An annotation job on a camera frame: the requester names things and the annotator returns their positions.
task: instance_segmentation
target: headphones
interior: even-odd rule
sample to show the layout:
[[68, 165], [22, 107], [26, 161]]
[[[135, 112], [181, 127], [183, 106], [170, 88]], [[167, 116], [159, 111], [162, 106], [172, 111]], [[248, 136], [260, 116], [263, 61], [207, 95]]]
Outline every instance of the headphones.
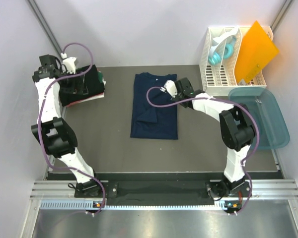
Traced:
[[[233, 55], [235, 42], [236, 42], [236, 38], [233, 37], [232, 42], [225, 45], [224, 55], [223, 55], [224, 60], [228, 59]], [[209, 56], [208, 61], [210, 65], [216, 65], [218, 63], [221, 63], [222, 59], [220, 55], [216, 51], [214, 51], [213, 56], [212, 57]]]
[[238, 26], [236, 26], [233, 29], [231, 29], [229, 32], [225, 32], [219, 37], [215, 37], [212, 39], [212, 46], [210, 47], [209, 58], [208, 58], [208, 62], [210, 63], [210, 65], [216, 65], [218, 63], [221, 63], [222, 59], [219, 53], [216, 52], [216, 49], [223, 41], [225, 41], [229, 37], [232, 37], [232, 40], [230, 43], [227, 43], [225, 45], [223, 59], [227, 59], [233, 55], [233, 49], [236, 42], [235, 35], [238, 33], [238, 30], [239, 28]]

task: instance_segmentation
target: metallic floor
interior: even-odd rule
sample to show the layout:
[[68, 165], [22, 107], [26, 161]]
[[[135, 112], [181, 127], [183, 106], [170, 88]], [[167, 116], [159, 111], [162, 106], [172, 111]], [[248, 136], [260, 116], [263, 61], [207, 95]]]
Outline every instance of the metallic floor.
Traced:
[[250, 201], [237, 217], [223, 211], [40, 210], [33, 238], [298, 238], [288, 201]]
[[[67, 109], [66, 121], [78, 149], [96, 172], [222, 172], [226, 147], [213, 118], [178, 106], [178, 140], [130, 138], [133, 84], [136, 73], [176, 73], [202, 88], [198, 65], [99, 68], [107, 81], [105, 98]], [[63, 166], [57, 160], [56, 166]], [[271, 151], [258, 151], [246, 168], [276, 171]]]

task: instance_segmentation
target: light blue headphones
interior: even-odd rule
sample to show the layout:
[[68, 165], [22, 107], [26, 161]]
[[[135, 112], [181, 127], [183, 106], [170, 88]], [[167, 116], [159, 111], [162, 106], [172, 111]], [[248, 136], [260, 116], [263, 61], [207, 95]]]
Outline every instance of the light blue headphones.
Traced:
[[[223, 59], [228, 59], [229, 57], [231, 57], [233, 55], [233, 49], [234, 49], [235, 42], [236, 42], [236, 38], [233, 36], [231, 43], [227, 43], [225, 45]], [[209, 56], [209, 58], [208, 58], [208, 62], [210, 63], [210, 65], [216, 65], [218, 63], [221, 63], [221, 61], [222, 61], [222, 59], [216, 51], [214, 51], [212, 57]]]

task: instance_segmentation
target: headphone ear cup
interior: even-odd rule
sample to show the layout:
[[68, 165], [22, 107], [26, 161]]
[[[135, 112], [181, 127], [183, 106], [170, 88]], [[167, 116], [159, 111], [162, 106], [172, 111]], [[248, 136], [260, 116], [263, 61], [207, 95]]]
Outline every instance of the headphone ear cup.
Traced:
[[233, 55], [234, 46], [232, 44], [226, 44], [224, 50], [223, 59], [227, 59]]
[[221, 57], [217, 52], [214, 52], [213, 57], [209, 57], [208, 61], [210, 65], [216, 65], [218, 63], [221, 63]]

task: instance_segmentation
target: gray tabletop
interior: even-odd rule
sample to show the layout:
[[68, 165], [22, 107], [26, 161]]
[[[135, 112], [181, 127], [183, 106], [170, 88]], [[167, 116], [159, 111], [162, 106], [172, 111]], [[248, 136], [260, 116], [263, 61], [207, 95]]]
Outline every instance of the gray tabletop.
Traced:
[[[96, 172], [222, 172], [226, 147], [219, 123], [178, 106], [178, 140], [130, 138], [133, 84], [136, 73], [176, 73], [202, 88], [198, 65], [99, 68], [107, 81], [105, 98], [71, 106], [66, 121], [78, 149]], [[249, 171], [276, 171], [271, 151], [258, 151], [247, 162]]]

